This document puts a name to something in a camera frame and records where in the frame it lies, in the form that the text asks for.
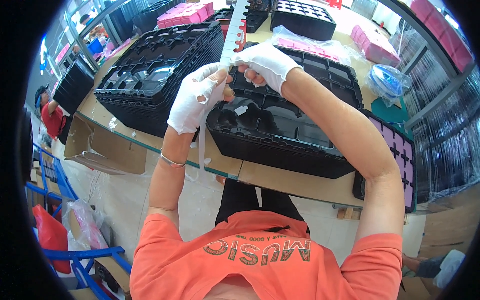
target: hand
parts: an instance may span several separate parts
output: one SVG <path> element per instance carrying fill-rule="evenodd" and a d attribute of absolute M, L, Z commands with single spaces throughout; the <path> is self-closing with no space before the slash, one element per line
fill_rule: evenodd
<path fill-rule="evenodd" d="M 302 68 L 291 57 L 269 43 L 260 43 L 235 53 L 230 62 L 239 67 L 255 87 L 268 84 L 282 96 L 282 84 L 293 68 Z"/>
<path fill-rule="evenodd" d="M 210 112 L 218 101 L 233 100 L 234 92 L 227 84 L 223 92 L 216 89 L 233 80 L 225 70 L 217 71 L 219 66 L 218 62 L 210 63 L 182 80 L 167 120 L 178 134 L 196 132 L 205 113 Z"/>

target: orange t-shirt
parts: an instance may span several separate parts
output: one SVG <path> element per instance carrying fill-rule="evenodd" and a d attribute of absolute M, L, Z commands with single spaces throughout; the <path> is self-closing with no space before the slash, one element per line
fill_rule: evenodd
<path fill-rule="evenodd" d="M 263 231 L 286 225 L 290 229 L 278 233 Z M 305 222 L 273 212 L 244 211 L 184 242 L 170 219 L 149 215 L 134 253 L 132 298 L 201 300 L 231 274 L 242 275 L 263 300 L 397 298 L 401 236 L 362 238 L 339 267 L 306 229 Z"/>

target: tiled floor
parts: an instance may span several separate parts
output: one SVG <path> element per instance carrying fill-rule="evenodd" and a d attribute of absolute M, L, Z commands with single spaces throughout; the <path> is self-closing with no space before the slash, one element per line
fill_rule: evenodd
<path fill-rule="evenodd" d="M 63 158 L 64 146 L 55 143 L 53 153 Z M 125 249 L 132 262 L 133 251 L 148 207 L 148 187 L 158 154 L 148 151 L 145 174 L 142 176 L 108 175 L 72 161 L 62 161 L 65 173 L 77 195 L 95 204 L 107 215 L 106 221 L 114 232 L 113 244 Z M 187 166 L 187 174 L 195 178 L 198 170 Z M 222 198 L 223 186 L 209 176 L 208 183 L 185 180 L 179 200 L 180 235 L 192 240 L 214 227 Z M 353 247 L 358 221 L 338 220 L 331 204 L 291 197 L 300 214 L 309 224 L 311 238 L 331 249 L 342 264 Z M 409 216 L 404 226 L 403 252 L 417 256 L 422 239 L 425 216 Z"/>

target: person in background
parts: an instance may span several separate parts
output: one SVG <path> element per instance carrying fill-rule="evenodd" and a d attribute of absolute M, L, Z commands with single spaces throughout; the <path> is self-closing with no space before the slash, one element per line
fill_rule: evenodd
<path fill-rule="evenodd" d="M 35 93 L 35 108 L 40 109 L 40 116 L 47 128 L 48 135 L 52 138 L 58 138 L 65 145 L 73 118 L 72 116 L 63 115 L 63 111 L 57 101 L 50 101 L 48 84 L 47 86 L 41 85 L 37 89 Z"/>
<path fill-rule="evenodd" d="M 80 17 L 80 23 L 87 26 L 93 21 L 92 17 L 90 17 L 88 14 L 84 14 L 83 16 Z M 105 38 L 108 38 L 107 32 L 105 31 L 105 28 L 103 28 L 103 25 L 100 23 L 99 25 L 95 26 L 92 31 L 88 34 L 88 39 L 91 39 L 95 36 L 105 36 Z"/>
<path fill-rule="evenodd" d="M 450 250 L 432 258 L 410 257 L 402 253 L 402 273 L 408 277 L 433 278 L 433 284 L 445 288 L 462 264 L 465 254 Z"/>

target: wrist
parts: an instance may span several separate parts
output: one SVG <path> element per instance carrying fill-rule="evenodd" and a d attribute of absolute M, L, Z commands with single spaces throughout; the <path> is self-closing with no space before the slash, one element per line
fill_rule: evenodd
<path fill-rule="evenodd" d="M 175 129 L 168 126 L 163 139 L 162 154 L 177 164 L 187 161 L 190 144 L 194 133 L 178 134 Z"/>
<path fill-rule="evenodd" d="M 283 98 L 297 106 L 300 98 L 298 82 L 299 80 L 301 81 L 305 75 L 307 75 L 307 73 L 305 73 L 301 67 L 293 68 L 287 73 L 285 81 L 281 86 Z"/>

